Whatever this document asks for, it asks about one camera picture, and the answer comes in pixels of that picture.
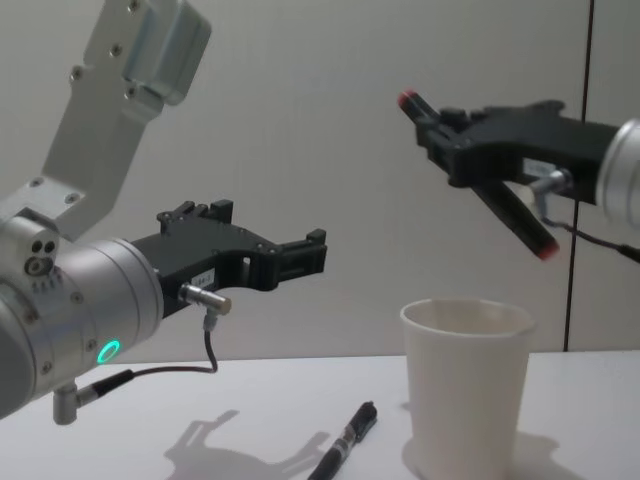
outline green led ring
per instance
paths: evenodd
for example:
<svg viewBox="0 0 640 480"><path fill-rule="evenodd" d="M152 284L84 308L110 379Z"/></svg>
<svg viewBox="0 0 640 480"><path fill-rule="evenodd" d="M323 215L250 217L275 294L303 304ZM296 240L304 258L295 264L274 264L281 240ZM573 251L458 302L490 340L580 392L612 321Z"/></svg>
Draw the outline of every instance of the green led ring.
<svg viewBox="0 0 640 480"><path fill-rule="evenodd" d="M104 347L102 347L102 350L100 350L100 353L98 354L98 363L107 363L109 360L116 356L119 350L120 342L118 340L111 340Z"/></svg>

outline red fingertip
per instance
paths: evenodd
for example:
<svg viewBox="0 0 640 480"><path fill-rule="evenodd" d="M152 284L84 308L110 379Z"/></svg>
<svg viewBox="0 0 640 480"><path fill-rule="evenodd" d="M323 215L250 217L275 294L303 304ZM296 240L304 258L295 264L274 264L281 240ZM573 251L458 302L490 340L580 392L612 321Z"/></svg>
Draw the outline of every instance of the red fingertip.
<svg viewBox="0 0 640 480"><path fill-rule="evenodd" d="M553 244L549 245L538 254L538 258L543 261L549 260L556 254L558 250L560 250L560 246L557 243L553 242Z"/></svg>
<svg viewBox="0 0 640 480"><path fill-rule="evenodd" d="M415 95L416 92L414 90L406 90L404 92L402 92L399 96L398 96L398 105L400 107L402 107L404 105L404 102L406 102L407 100L409 100L413 95Z"/></svg>

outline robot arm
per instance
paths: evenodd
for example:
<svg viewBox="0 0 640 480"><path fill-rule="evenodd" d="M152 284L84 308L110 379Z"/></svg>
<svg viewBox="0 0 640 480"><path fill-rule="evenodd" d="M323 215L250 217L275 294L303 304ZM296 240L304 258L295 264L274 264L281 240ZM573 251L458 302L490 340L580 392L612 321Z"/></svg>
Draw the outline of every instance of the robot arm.
<svg viewBox="0 0 640 480"><path fill-rule="evenodd" d="M621 129L583 123L561 117L564 104L558 101L436 112L413 91L403 93L399 105L416 125L418 145L448 174L449 184L472 188L540 258L549 257L557 244L520 198L534 204L543 219L546 196L557 193L640 227L637 120ZM520 198L505 181L526 185Z"/></svg>
<svg viewBox="0 0 640 480"><path fill-rule="evenodd" d="M183 1L105 2L42 173L0 204L0 223L28 217L74 241L107 215L145 127L187 95L210 33Z"/></svg>
<svg viewBox="0 0 640 480"><path fill-rule="evenodd" d="M42 174L0 203L0 419L55 391L54 419L71 423L98 396L75 378L163 318L190 304L225 314L215 290L269 291L323 270L325 232L278 245L232 225L228 201L187 202L159 215L157 235L58 255L60 238L111 210L147 123L185 97L210 31L184 0L106 0Z"/></svg>

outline cup rim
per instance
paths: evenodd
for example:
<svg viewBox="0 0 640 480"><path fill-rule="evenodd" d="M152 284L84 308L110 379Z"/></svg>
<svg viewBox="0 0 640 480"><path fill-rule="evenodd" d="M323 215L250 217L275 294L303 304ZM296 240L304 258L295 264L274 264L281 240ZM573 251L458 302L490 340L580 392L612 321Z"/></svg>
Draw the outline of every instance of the cup rim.
<svg viewBox="0 0 640 480"><path fill-rule="evenodd" d="M406 311L412 307L415 307L417 305L421 305L421 304L426 304L426 303L434 303L434 302L478 302L478 303L482 303L485 305L493 305L493 306L498 306L498 307L507 307L511 310L514 311L518 311L520 313L522 313L524 315L524 317L527 319L527 323L528 325L526 327L523 327L521 329L518 330L514 330L512 332L504 332L504 333L460 333L460 332L451 332L451 331L447 331L447 330L441 330L438 328L434 328L434 327L428 327L426 325L421 325L420 323L416 322L415 320L412 320L411 318L409 318L406 315ZM524 308L521 307L517 307L515 305L511 305L508 303L502 303L502 302L496 302L496 301L492 301L492 300L484 300L481 298L427 298L427 299L423 299L423 300L418 300L412 303L409 303L408 305L405 305L404 307L402 307L402 309L400 310L400 318L402 319L402 321L413 327L416 328L418 330L422 330L422 331L426 331L435 335L441 335L443 337L455 337L455 338L474 338L474 339L504 339L504 338L513 338L513 337L519 337L522 335L527 335L531 332L533 332L536 327L537 327L537 323L536 321L533 319L533 317L531 316L531 314L529 314L529 312L527 312Z"/></svg>

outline gray wall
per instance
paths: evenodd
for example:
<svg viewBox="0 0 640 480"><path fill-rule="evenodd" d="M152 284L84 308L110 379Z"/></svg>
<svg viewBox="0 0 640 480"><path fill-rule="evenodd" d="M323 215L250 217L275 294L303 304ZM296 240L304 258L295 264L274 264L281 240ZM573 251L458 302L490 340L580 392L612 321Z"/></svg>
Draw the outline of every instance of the gray wall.
<svg viewBox="0 0 640 480"><path fill-rule="evenodd" d="M622 125L640 116L640 3L598 0L593 31L588 119ZM610 225L600 212L581 208L580 228L640 246L640 235ZM640 266L589 244L576 249L571 348L640 347Z"/></svg>
<svg viewBox="0 0 640 480"><path fill-rule="evenodd" d="M324 275L226 292L224 358L399 353L402 305L460 295L521 305L539 321L536 349L562 348L570 238L558 234L553 260L533 258L470 192L446 185L395 99L408 86L437 106L558 98L578 116L588 2L193 3L214 31L190 96L150 125L113 215L87 240L154 233L155 214L188 199L230 198L236 223L274 241L325 228ZM0 191L40 168L101 4L0 3ZM554 199L552 211L570 219L573 204ZM202 358L200 332L189 310L121 360Z"/></svg>

